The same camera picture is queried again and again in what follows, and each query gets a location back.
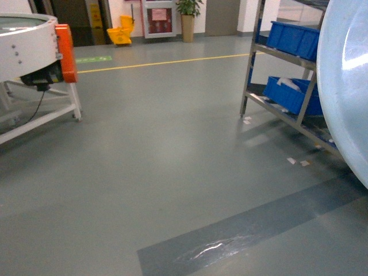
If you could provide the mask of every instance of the green leaves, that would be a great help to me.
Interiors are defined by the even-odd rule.
[[[202,0],[178,0],[177,11],[180,14],[186,16],[198,16],[200,15],[200,4],[203,4]]]

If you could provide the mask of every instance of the beige plant pot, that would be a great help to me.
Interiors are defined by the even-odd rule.
[[[194,36],[194,16],[181,15],[182,36],[184,42],[193,42]]]

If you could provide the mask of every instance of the dark gray floor stripe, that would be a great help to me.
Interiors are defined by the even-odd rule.
[[[368,190],[347,174],[138,250],[143,276],[185,276],[324,213]]]

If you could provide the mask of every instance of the yellow floor line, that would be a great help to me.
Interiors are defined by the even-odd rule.
[[[198,58],[198,59],[173,60],[171,62],[156,62],[156,63],[146,63],[146,64],[129,65],[129,66],[101,68],[101,69],[78,71],[78,73],[79,74],[83,74],[83,73],[92,73],[92,72],[102,72],[102,71],[120,70],[120,69],[146,67],[146,66],[155,66],[155,65],[162,65],[162,64],[173,64],[173,63],[181,63],[181,62],[197,62],[199,60],[209,60],[209,59],[236,58],[236,57],[239,57],[239,56],[249,56],[249,53],[240,53],[238,55],[229,55],[229,56],[201,57],[201,58]]]

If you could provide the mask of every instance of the doorway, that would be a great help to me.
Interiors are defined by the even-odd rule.
[[[74,46],[110,44],[107,29],[112,28],[108,0],[29,0],[32,12],[57,17],[68,24]]]
[[[237,35],[240,0],[207,0],[206,36]]]

